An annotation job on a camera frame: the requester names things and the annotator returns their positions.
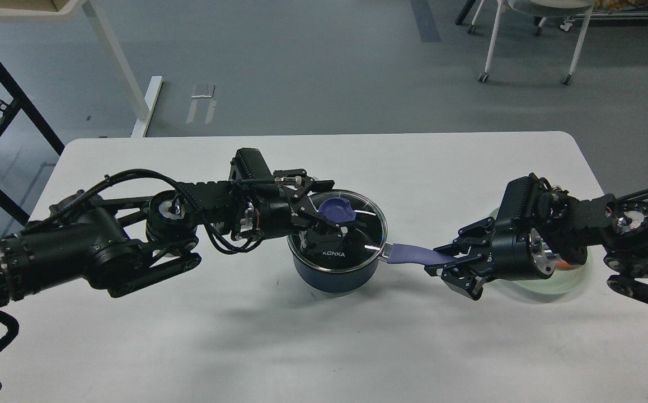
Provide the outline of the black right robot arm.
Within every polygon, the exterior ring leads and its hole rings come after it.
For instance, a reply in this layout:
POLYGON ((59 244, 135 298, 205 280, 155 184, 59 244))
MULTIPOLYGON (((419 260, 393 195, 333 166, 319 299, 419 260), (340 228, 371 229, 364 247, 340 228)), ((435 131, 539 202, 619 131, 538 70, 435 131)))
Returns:
POLYGON ((535 174, 509 182, 496 217, 462 227, 435 249, 451 257, 424 270, 477 301, 494 280, 547 280, 557 261, 583 265, 602 246, 616 293, 648 304, 648 189, 580 200, 535 174))

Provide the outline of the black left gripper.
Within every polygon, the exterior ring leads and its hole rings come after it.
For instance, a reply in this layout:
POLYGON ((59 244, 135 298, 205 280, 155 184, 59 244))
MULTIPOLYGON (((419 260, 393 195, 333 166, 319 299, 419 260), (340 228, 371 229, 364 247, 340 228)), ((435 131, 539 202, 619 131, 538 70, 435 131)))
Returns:
POLYGON ((303 168, 270 171, 268 168, 232 168, 232 194, 237 213, 232 239, 275 239, 299 232, 299 252, 320 256, 342 252, 353 222, 334 226, 317 223, 313 197, 334 189, 334 180, 316 180, 303 168))

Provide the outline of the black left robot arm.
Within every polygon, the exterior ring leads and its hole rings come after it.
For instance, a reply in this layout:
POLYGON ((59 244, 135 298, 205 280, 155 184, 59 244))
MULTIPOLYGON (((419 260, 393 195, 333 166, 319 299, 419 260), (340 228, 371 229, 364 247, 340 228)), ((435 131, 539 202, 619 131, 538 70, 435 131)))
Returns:
POLYGON ((180 182, 144 168, 104 176, 0 238, 0 352, 19 332, 2 307, 78 278, 119 298, 185 273, 201 263, 199 227, 225 255, 290 235, 307 252, 337 249, 356 214, 314 204, 333 188, 304 169, 270 171, 255 148, 237 150, 222 181, 180 182))

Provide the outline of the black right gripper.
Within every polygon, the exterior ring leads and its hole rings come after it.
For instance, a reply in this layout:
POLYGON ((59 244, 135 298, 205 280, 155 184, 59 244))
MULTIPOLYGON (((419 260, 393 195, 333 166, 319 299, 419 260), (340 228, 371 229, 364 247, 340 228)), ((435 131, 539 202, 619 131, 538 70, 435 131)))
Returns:
POLYGON ((548 279, 560 263, 560 256, 536 229, 516 227, 511 220, 485 217, 459 228, 457 236, 435 252, 449 255, 442 263, 426 264, 431 277, 473 301, 482 298, 483 285, 501 280, 548 279), (491 256, 492 265, 484 259, 491 256))

